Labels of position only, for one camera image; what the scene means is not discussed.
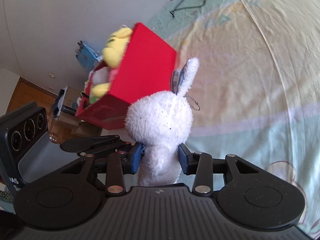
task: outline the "bedsheet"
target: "bedsheet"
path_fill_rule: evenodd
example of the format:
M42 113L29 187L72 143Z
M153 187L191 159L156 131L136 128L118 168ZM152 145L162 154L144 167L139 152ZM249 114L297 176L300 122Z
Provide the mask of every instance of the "bedsheet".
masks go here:
M298 187L299 227L320 236L320 0L207 0L147 26L200 69L200 104L186 145L214 158L236 154ZM203 0L185 0L196 6ZM193 178L180 176L192 185ZM214 187L223 186L214 176Z

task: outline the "yellow plush toy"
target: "yellow plush toy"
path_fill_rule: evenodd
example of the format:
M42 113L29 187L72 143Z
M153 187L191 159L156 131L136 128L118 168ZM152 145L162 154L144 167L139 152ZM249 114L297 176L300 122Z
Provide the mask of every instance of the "yellow plush toy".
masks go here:
M131 34L132 29L124 27L109 36L106 47L102 50L103 60L109 67L118 67Z
M91 96L94 98L102 98L103 95L109 91L109 88L110 88L110 83L95 85L91 89Z

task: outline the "screw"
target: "screw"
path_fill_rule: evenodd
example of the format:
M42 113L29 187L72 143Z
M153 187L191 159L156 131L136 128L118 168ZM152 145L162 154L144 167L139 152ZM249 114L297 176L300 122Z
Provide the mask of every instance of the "screw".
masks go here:
M117 194L117 193L120 193L123 191L123 187L118 186L118 185L113 185L113 186L108 187L108 191L110 193Z
M211 188L206 186L206 185L200 185L195 187L195 191L201 194L206 194L208 192L210 192Z

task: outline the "white wall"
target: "white wall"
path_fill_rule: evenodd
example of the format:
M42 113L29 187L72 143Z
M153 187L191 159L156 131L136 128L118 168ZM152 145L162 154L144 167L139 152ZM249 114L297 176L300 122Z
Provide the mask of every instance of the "white wall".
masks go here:
M0 116L6 113L19 78L17 74L5 68L0 68Z
M0 41L0 69L9 69L23 77L10 41L2 0L0 0Z

